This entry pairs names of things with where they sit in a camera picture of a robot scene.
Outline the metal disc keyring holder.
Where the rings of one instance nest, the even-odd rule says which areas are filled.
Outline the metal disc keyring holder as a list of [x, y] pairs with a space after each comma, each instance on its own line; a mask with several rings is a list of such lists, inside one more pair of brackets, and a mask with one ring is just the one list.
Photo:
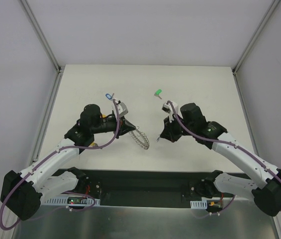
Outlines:
[[140, 146], [144, 150], [148, 150], [150, 147], [150, 142], [147, 137], [147, 135], [140, 130], [140, 128], [137, 126], [135, 130], [131, 131], [129, 135], [132, 137], [132, 139], [136, 142], [138, 146]]

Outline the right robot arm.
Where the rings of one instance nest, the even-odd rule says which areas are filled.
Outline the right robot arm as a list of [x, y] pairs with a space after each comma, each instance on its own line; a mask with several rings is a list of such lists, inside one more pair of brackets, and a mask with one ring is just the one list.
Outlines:
[[246, 150], [219, 123], [207, 121], [195, 103], [178, 107], [167, 101], [162, 110], [168, 116], [160, 138], [176, 142], [182, 136], [192, 136], [197, 143], [227, 158], [248, 176], [241, 178], [215, 170], [194, 186], [197, 194], [212, 198], [219, 193], [229, 193], [254, 202], [266, 215], [274, 217], [281, 212], [281, 168]]

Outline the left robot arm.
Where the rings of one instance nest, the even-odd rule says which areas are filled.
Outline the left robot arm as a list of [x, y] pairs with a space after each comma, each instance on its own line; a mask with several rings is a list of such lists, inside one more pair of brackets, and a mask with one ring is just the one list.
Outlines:
[[58, 194], [71, 190], [76, 194], [82, 193], [86, 189], [86, 181], [78, 169], [70, 168], [55, 178], [52, 175], [84, 150], [109, 146], [106, 143], [92, 147], [95, 134], [113, 132], [113, 139], [117, 139], [135, 130], [136, 127], [125, 119], [127, 113], [127, 106], [119, 100], [112, 101], [112, 113], [106, 117], [103, 117], [98, 105], [86, 105], [74, 126], [45, 158], [20, 172], [12, 170], [4, 176], [0, 216], [8, 207], [19, 220], [25, 221], [38, 211], [43, 202]]

